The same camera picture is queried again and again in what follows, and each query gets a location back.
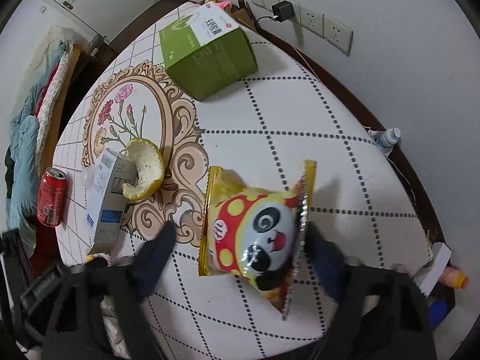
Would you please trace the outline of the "white blue carton box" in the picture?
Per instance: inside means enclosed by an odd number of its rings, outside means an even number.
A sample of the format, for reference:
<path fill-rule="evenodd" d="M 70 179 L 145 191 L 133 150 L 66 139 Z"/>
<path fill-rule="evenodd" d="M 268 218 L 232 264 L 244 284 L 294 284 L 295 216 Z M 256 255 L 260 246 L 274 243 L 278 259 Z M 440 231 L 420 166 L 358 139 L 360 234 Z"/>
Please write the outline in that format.
<path fill-rule="evenodd" d="M 86 225 L 93 235 L 88 255 L 108 254 L 116 247 L 128 203 L 123 195 L 123 185 L 137 180 L 135 163 L 110 149 L 103 151 L 94 169 L 85 211 Z"/>

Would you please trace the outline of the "yellow panda snack bag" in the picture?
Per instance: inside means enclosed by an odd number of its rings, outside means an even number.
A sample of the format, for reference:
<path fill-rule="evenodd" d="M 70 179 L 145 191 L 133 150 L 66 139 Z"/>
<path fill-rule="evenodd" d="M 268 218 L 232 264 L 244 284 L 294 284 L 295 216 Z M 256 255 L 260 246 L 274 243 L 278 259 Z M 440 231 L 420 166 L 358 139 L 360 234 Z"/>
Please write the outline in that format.
<path fill-rule="evenodd" d="M 246 186 L 231 170 L 210 166 L 199 275 L 241 276 L 287 316 L 316 174 L 316 162 L 308 159 L 292 189 L 271 192 Z"/>

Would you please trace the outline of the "white paper box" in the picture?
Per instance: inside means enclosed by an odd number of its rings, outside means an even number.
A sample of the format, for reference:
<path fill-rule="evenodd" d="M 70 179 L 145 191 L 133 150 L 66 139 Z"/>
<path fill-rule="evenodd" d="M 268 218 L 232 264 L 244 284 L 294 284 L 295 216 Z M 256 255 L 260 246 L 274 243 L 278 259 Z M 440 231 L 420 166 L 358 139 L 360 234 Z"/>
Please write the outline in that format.
<path fill-rule="evenodd" d="M 431 261 L 420 269 L 413 278 L 413 281 L 425 297 L 431 294 L 438 283 L 440 276 L 448 265 L 452 251 L 445 243 L 436 242 L 433 244 L 432 254 Z"/>

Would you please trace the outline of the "yellow pomelo peel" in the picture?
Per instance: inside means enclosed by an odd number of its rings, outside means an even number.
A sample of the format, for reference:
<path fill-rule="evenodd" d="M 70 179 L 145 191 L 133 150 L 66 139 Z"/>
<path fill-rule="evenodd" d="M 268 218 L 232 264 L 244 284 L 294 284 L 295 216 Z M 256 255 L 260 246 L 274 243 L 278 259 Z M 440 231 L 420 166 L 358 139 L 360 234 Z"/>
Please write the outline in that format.
<path fill-rule="evenodd" d="M 123 183 L 124 197 L 133 202 L 149 198 L 164 181 L 165 166 L 159 147 L 145 138 L 133 138 L 126 145 L 126 157 L 135 163 L 137 183 Z"/>

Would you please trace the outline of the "red soda can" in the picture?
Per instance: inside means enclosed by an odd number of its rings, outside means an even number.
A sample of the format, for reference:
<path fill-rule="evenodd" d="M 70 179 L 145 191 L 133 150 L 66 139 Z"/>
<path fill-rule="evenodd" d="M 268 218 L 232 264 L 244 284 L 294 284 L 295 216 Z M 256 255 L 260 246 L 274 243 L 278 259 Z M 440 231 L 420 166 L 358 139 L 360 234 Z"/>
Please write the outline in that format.
<path fill-rule="evenodd" d="M 41 177 L 37 197 L 37 218 L 43 225 L 51 228 L 60 225 L 67 191 L 67 174 L 47 167 Z"/>

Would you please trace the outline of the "patterned white tablecloth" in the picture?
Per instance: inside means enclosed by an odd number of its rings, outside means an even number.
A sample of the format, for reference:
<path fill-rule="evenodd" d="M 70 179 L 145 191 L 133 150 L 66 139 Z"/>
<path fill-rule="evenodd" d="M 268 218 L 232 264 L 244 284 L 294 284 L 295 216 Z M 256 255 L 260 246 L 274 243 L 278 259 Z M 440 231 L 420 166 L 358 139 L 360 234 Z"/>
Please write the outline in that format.
<path fill-rule="evenodd" d="M 169 175 L 150 199 L 124 215 L 114 257 L 136 254 L 163 223 L 176 246 L 142 308 L 169 359 L 263 359 L 322 337 L 335 314 L 311 267 L 301 261 L 283 317 L 249 283 L 201 277 L 197 256 L 208 168 L 237 172 L 246 185 L 289 189 L 314 160 L 309 218 L 347 255 L 371 267 L 416 274 L 431 248 L 408 194 L 357 118 L 314 75 L 260 35 L 247 34 L 258 71 L 196 102 L 164 72 L 160 31 L 195 10 L 187 2 L 136 29 L 67 123 L 53 164 L 70 186 L 56 229 L 64 262 L 85 261 L 94 233 L 86 223 L 83 168 L 140 135 L 165 152 Z"/>

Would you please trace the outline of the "orange capped bottle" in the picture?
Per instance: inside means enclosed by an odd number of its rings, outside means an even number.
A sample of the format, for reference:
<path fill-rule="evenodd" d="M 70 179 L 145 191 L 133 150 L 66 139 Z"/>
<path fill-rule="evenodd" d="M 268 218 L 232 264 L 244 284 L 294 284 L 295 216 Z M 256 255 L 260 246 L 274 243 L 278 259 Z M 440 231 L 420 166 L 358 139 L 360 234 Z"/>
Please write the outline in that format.
<path fill-rule="evenodd" d="M 469 278 L 459 269 L 447 266 L 440 275 L 439 282 L 453 289 L 466 289 Z"/>

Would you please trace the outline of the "clear plastic water bottle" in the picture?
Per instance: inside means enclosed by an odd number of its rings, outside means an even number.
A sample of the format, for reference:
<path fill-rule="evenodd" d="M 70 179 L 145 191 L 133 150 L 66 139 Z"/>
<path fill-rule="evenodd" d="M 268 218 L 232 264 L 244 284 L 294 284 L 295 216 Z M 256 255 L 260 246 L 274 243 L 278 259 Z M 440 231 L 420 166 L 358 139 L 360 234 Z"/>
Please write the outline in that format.
<path fill-rule="evenodd" d="M 377 148 L 388 157 L 395 145 L 401 138 L 401 130 L 398 127 L 389 128 L 385 131 L 378 131 L 373 134 Z"/>

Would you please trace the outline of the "blue blanket pile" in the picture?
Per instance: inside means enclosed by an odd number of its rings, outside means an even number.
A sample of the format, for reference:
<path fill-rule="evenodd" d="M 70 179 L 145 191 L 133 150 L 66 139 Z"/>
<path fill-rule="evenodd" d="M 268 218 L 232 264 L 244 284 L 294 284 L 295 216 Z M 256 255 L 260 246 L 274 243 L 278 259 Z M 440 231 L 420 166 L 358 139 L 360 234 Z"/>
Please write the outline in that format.
<path fill-rule="evenodd" d="M 36 228 L 29 221 L 37 215 L 41 163 L 75 43 L 72 30 L 60 26 L 49 29 L 28 66 L 16 114 L 9 123 L 6 227 L 19 232 L 28 256 L 36 247 Z"/>

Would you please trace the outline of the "green and white tea box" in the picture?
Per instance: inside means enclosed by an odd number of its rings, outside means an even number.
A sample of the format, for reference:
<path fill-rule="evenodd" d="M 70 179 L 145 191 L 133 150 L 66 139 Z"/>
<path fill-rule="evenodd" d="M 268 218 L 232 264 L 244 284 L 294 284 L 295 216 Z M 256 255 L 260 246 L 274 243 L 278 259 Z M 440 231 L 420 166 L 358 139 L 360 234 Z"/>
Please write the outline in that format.
<path fill-rule="evenodd" d="M 248 36 L 214 2 L 161 29 L 160 47 L 169 77 L 198 101 L 258 71 Z"/>

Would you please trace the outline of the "black power adapter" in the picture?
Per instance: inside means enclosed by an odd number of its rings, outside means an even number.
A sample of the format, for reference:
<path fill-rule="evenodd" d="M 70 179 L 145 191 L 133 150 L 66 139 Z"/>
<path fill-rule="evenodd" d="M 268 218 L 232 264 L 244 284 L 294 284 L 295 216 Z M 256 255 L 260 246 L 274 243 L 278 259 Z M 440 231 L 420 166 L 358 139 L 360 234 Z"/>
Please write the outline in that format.
<path fill-rule="evenodd" d="M 294 7 L 291 2 L 281 1 L 272 6 L 272 20 L 284 22 L 295 17 Z"/>

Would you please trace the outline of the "white wall socket strip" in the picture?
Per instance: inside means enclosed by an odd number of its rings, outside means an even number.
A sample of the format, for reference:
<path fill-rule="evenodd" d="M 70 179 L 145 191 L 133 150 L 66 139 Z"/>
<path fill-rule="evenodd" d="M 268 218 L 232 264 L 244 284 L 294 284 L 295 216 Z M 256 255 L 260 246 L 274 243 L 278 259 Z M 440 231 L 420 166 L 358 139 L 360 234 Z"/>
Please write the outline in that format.
<path fill-rule="evenodd" d="M 353 31 L 341 21 L 330 18 L 324 13 L 317 13 L 294 0 L 251 0 L 251 2 L 268 11 L 280 2 L 289 2 L 292 5 L 292 20 L 303 28 L 325 39 L 332 46 L 349 56 L 352 50 Z"/>

